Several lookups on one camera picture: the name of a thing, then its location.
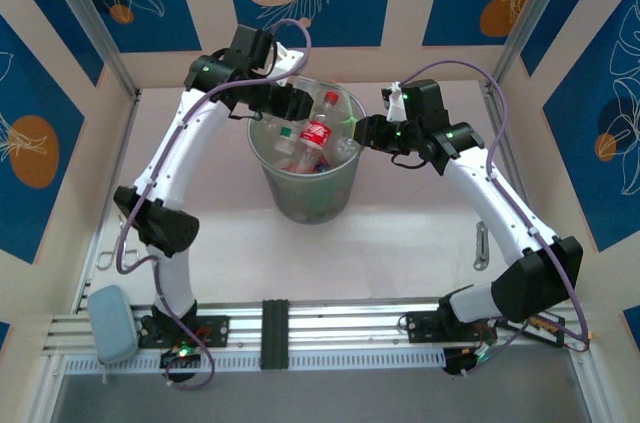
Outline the cola bottle with red label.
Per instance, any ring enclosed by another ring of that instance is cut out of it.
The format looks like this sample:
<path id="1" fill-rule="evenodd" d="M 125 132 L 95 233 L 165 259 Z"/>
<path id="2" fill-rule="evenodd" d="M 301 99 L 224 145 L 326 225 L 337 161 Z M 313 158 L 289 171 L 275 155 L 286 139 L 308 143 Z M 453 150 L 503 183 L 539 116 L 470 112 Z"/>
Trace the cola bottle with red label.
<path id="1" fill-rule="evenodd" d="M 333 91 L 324 94 L 320 105 L 314 110 L 309 123 L 299 137 L 298 149 L 291 171 L 309 174 L 323 155 L 329 139 L 337 125 L 339 95 Z"/>

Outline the clear bottle with green label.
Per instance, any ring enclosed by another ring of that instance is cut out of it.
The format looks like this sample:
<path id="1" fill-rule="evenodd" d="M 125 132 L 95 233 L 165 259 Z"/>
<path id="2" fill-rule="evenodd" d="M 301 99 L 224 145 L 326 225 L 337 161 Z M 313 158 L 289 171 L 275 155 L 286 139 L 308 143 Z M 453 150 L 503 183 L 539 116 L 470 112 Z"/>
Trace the clear bottle with green label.
<path id="1" fill-rule="evenodd" d="M 296 150 L 297 143 L 302 131 L 299 124 L 282 125 L 274 143 L 274 149 L 285 156 L 291 156 Z"/>

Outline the translucent grey plastic bin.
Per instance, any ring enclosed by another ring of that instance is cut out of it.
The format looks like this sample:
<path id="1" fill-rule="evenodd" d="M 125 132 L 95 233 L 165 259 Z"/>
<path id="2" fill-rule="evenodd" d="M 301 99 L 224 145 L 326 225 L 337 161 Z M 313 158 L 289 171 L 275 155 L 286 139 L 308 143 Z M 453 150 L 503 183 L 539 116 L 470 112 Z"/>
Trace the translucent grey plastic bin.
<path id="1" fill-rule="evenodd" d="M 309 174 L 291 171 L 299 142 L 291 156 L 274 149 L 282 125 L 299 124 L 303 131 L 310 117 L 299 122 L 272 116 L 266 116 L 259 122 L 252 121 L 248 125 L 248 140 L 280 212 L 297 223 L 320 224 L 337 217 L 349 201 L 362 150 L 354 141 L 353 134 L 365 111 L 351 93 L 336 84 L 299 77 L 293 87 L 313 95 L 310 117 L 326 92 L 333 91 L 339 95 L 337 125 L 314 171 Z"/>

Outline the silver metal tongs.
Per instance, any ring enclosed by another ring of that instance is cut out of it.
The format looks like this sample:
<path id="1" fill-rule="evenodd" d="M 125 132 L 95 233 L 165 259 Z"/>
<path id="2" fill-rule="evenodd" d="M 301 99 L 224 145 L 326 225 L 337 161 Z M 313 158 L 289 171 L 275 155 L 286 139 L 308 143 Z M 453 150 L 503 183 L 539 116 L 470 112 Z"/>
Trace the silver metal tongs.
<path id="1" fill-rule="evenodd" d="M 124 228 L 125 222 L 126 222 L 126 219 L 123 216 L 119 215 L 118 216 L 118 232 L 115 239 L 115 243 L 112 249 L 101 251 L 98 254 L 95 260 L 95 268 L 97 270 L 107 271 L 115 264 L 117 248 L 120 242 L 120 237 L 121 237 L 122 229 Z M 123 268 L 130 268 L 139 259 L 139 256 L 140 256 L 140 253 L 137 248 L 128 248 L 127 242 L 124 242 L 123 261 L 122 261 Z"/>

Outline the right controller board with light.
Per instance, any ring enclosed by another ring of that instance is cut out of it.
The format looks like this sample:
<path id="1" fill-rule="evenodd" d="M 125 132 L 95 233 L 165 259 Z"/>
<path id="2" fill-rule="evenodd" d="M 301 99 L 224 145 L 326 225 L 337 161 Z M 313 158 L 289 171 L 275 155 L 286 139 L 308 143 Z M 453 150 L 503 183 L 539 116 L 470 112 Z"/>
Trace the right controller board with light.
<path id="1" fill-rule="evenodd" d="M 452 376 L 473 373 L 490 359 L 488 351 L 477 351 L 475 348 L 445 348 L 444 356 L 444 371 Z"/>

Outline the controller board with light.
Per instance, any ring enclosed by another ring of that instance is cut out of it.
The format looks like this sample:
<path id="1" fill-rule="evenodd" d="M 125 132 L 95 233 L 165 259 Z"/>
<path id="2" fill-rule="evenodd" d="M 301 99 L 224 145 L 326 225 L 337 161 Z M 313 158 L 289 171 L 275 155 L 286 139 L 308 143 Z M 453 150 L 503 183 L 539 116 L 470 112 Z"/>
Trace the controller board with light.
<path id="1" fill-rule="evenodd" d="M 444 356 L 444 371 L 452 376 L 473 373 L 490 359 L 488 351 L 477 351 L 475 348 L 445 348 Z"/>
<path id="2" fill-rule="evenodd" d="M 197 368 L 200 365 L 200 361 L 200 354 L 194 348 L 173 348 L 161 354 L 160 368 Z"/>

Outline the black power distribution board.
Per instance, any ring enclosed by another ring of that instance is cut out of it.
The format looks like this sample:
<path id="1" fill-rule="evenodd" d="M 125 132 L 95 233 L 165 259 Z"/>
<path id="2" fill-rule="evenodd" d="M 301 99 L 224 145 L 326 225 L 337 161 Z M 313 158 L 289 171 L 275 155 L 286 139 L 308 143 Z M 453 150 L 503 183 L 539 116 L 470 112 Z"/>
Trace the black power distribution board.
<path id="1" fill-rule="evenodd" d="M 564 333 L 560 326 L 564 326 L 566 320 L 556 314 L 543 312 L 531 316 L 528 324 L 513 323 L 511 321 L 498 323 L 497 326 L 505 330 L 519 333 L 522 337 L 535 342 L 544 343 L 555 348 L 561 348 L 565 344 Z"/>

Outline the left controller board with light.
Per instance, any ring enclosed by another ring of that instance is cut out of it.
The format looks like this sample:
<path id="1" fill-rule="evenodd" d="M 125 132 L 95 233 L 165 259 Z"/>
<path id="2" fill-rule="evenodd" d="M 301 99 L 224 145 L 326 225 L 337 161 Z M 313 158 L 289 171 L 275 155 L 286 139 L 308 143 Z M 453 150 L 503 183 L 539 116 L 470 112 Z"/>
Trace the left controller board with light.
<path id="1" fill-rule="evenodd" d="M 173 348 L 161 354 L 160 368 L 197 368 L 200 365 L 200 361 L 200 354 L 194 348 Z"/>

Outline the blue-grey soft case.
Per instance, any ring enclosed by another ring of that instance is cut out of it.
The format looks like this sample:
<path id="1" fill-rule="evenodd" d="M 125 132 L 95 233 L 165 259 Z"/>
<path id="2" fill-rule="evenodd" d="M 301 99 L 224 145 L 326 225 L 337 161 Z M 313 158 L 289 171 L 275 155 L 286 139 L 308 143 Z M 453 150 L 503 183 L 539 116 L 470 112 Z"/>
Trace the blue-grey soft case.
<path id="1" fill-rule="evenodd" d="M 105 365 L 123 362 L 138 351 L 134 317 L 123 290 L 117 285 L 88 297 L 87 310 L 98 360 Z"/>

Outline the aluminium table side rail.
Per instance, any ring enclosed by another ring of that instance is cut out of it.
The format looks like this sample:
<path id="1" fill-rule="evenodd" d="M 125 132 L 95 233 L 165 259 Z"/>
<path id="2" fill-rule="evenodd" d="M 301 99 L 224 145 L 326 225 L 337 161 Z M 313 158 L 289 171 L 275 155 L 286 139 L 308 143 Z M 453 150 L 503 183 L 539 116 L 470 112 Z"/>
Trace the aluminium table side rail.
<path id="1" fill-rule="evenodd" d="M 124 127 L 118 133 L 118 139 L 116 140 L 116 142 L 118 143 L 117 151 L 111 158 L 111 163 L 108 166 L 108 185 L 106 189 L 102 193 L 100 193 L 102 203 L 100 217 L 89 240 L 82 270 L 79 275 L 78 284 L 76 285 L 75 294 L 70 304 L 69 312 L 72 315 L 77 314 L 81 309 L 83 295 L 85 294 L 87 288 L 87 282 L 91 279 L 95 263 L 98 260 L 98 253 L 101 250 L 102 234 L 107 225 L 110 215 L 112 193 L 115 191 L 115 188 L 117 186 L 118 178 L 124 162 L 124 157 L 129 143 L 130 135 L 133 130 L 141 93 L 142 91 L 138 89 L 133 96 L 130 109 L 126 114 Z"/>
<path id="2" fill-rule="evenodd" d="M 501 163 L 498 163 L 497 166 L 500 172 L 504 174 L 504 179 L 509 182 L 510 188 L 518 194 L 518 197 L 513 195 L 513 198 L 523 205 L 525 212 L 530 211 L 528 218 L 538 229 L 541 229 L 542 223 L 537 223 L 537 215 L 530 208 L 522 171 L 518 165 L 519 159 L 515 153 L 515 137 L 513 132 L 505 126 L 507 117 L 504 115 L 503 104 L 499 98 L 498 91 L 489 83 L 485 83 L 482 92 L 487 114 L 495 134 L 495 139 L 490 146 L 495 149 L 496 153 L 501 155 Z M 516 249 L 511 249 L 512 244 L 508 236 L 511 229 L 509 224 L 504 226 L 497 217 L 491 216 L 488 228 L 490 234 L 498 243 L 504 261 L 508 265 L 521 257 L 513 255 Z"/>

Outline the aluminium corner post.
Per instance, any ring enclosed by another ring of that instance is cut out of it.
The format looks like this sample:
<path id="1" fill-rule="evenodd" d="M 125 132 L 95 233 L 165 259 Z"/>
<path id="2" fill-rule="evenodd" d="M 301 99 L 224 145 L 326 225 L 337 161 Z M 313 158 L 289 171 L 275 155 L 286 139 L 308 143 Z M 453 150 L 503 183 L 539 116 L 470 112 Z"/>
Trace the aluminium corner post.
<path id="1" fill-rule="evenodd" d="M 489 94 L 497 95 L 497 84 L 502 85 L 511 66 L 520 56 L 534 29 L 539 23 L 550 0 L 526 0 L 511 33 L 503 45 L 502 52 L 491 72 L 496 83 L 489 83 Z"/>
<path id="2" fill-rule="evenodd" d="M 116 83 L 132 102 L 138 101 L 139 88 L 120 56 L 119 49 L 92 0 L 65 0 Z"/>

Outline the aluminium frame rail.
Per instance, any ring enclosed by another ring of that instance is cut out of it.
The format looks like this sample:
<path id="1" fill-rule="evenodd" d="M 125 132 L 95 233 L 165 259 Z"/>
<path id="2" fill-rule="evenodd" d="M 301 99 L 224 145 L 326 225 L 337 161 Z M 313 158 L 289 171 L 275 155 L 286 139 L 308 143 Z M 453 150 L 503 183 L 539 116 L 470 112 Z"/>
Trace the aluminium frame rail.
<path id="1" fill-rule="evenodd" d="M 481 348 L 502 342 L 515 333 L 497 326 L 507 322 L 494 318 L 488 325 L 497 332 L 494 343 L 410 343 L 405 314 L 415 311 L 437 311 L 434 299 L 399 299 L 371 301 L 289 302 L 289 351 L 341 350 L 414 346 L 434 348 Z M 548 313 L 563 317 L 560 326 L 565 344 L 571 343 L 571 331 L 579 322 L 567 304 L 556 305 Z M 261 349 L 262 303 L 228 305 L 207 304 L 197 316 L 227 316 L 229 336 L 227 346 L 215 351 L 253 351 Z"/>

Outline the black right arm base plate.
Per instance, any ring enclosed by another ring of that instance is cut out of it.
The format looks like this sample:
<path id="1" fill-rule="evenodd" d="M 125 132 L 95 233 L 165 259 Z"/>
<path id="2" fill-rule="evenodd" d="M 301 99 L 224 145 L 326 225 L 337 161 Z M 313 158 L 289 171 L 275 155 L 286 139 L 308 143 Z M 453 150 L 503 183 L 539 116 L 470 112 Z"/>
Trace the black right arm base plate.
<path id="1" fill-rule="evenodd" d="M 497 332 L 487 320 L 460 323 L 437 311 L 415 311 L 405 314 L 410 343 L 494 343 Z"/>

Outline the black rail bracket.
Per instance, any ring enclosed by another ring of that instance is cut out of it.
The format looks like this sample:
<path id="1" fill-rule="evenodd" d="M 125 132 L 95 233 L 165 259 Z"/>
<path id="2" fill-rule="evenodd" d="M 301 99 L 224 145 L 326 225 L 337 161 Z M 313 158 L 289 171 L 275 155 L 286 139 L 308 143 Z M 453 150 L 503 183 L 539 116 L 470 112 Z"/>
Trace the black rail bracket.
<path id="1" fill-rule="evenodd" d="M 289 368 L 289 301 L 262 302 L 260 369 Z"/>

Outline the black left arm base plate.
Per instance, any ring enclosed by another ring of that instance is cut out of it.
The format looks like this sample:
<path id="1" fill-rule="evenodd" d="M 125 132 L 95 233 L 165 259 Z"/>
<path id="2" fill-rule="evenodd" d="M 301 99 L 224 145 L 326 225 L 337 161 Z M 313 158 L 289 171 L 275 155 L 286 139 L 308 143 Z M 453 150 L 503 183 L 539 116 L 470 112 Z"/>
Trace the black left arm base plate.
<path id="1" fill-rule="evenodd" d="M 229 336 L 227 316 L 197 316 L 191 332 L 207 348 L 224 348 Z M 172 319 L 160 321 L 152 316 L 140 320 L 138 346 L 141 349 L 169 349 L 182 346 L 196 348 L 198 344 Z"/>

